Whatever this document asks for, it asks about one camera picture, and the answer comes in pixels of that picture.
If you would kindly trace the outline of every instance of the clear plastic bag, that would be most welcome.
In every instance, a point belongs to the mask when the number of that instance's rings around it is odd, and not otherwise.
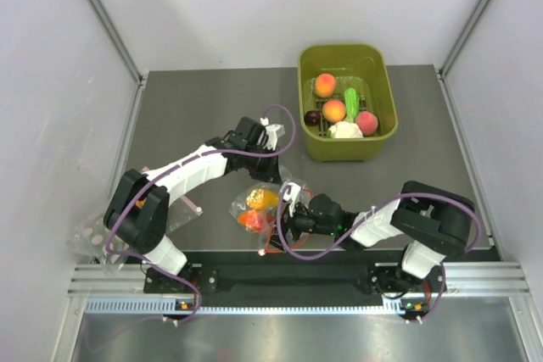
[[[300,202],[308,205],[312,191],[304,181],[292,177],[283,166],[279,166],[279,174],[284,182],[295,182],[302,187]],[[277,206],[281,186],[266,182],[254,184],[241,192],[230,205],[230,214],[245,228],[247,232],[258,233],[257,250],[260,255],[270,253],[270,241],[275,232]]]
[[[105,203],[100,210],[97,210],[78,226],[70,230],[66,239],[66,245],[73,253],[97,259],[104,267],[104,271],[111,273],[122,267],[126,262],[126,256],[118,254],[109,255],[105,251],[105,241],[110,234],[109,229],[104,226],[104,214],[107,207],[108,204]],[[166,234],[173,232],[202,213],[202,209],[190,199],[180,197],[168,209]],[[130,250],[129,245],[118,237],[113,238],[112,247],[115,251]]]

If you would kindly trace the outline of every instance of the plastic basket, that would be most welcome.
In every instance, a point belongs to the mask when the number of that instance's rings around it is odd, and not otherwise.
[[[333,98],[343,101],[343,93],[353,87],[360,95],[360,111],[375,114],[379,127],[372,136],[361,139],[327,138],[329,126],[324,116],[317,126],[307,126],[304,115],[322,112],[328,99],[314,93],[315,79],[323,73],[336,77]],[[299,114],[308,154],[316,161],[369,160],[375,158],[386,140],[398,128],[398,116],[390,90],[383,55],[367,44],[330,44],[309,47],[298,62]]]

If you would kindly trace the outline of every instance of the green cucumber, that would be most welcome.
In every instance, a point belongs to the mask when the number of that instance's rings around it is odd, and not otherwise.
[[[356,116],[358,116],[360,96],[355,88],[349,88],[344,92],[343,98],[345,100],[345,107],[347,109],[347,115],[345,116],[344,121],[354,123]]]

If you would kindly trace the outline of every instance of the metal table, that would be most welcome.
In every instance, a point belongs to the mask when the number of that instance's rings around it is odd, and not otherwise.
[[[303,135],[280,163],[325,192],[345,209],[369,209],[400,192],[405,181],[417,180],[475,201],[451,117],[434,67],[388,67],[400,126],[369,162],[317,163],[308,157]],[[273,103],[287,107],[297,119],[295,68],[151,72],[143,92],[126,167],[151,169],[186,156],[213,136],[223,136],[242,116],[259,118]],[[272,113],[287,126],[286,114]],[[188,194],[204,214],[171,234],[182,249],[252,250],[256,235],[247,233],[228,213],[232,200],[255,184],[239,171],[209,182]],[[407,237],[375,248],[403,248]],[[312,236],[304,248],[324,248],[327,237]],[[479,244],[490,246],[487,237]]]

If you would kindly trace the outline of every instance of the metal floor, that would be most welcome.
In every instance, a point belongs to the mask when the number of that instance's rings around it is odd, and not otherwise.
[[[400,126],[380,155],[369,162],[317,163],[307,156],[303,135],[280,163],[315,192],[325,192],[350,211],[369,209],[417,180],[473,201],[473,189],[443,93],[431,65],[388,67]],[[127,168],[151,169],[180,159],[213,136],[224,136],[242,116],[259,118],[281,103],[298,115],[296,68],[163,71],[149,74],[137,117]],[[285,114],[272,120],[290,125]],[[256,236],[228,213],[232,200],[255,182],[239,171],[190,192],[204,214],[171,234],[182,249],[250,250]],[[403,248],[397,237],[375,248]],[[325,248],[327,237],[312,236],[304,248]],[[479,246],[487,248],[485,237]]]
[[[527,361],[507,299],[448,298],[440,307],[421,326],[359,315],[210,315],[177,328],[146,321],[99,354],[78,340],[72,362]],[[97,348],[142,316],[85,318]]]

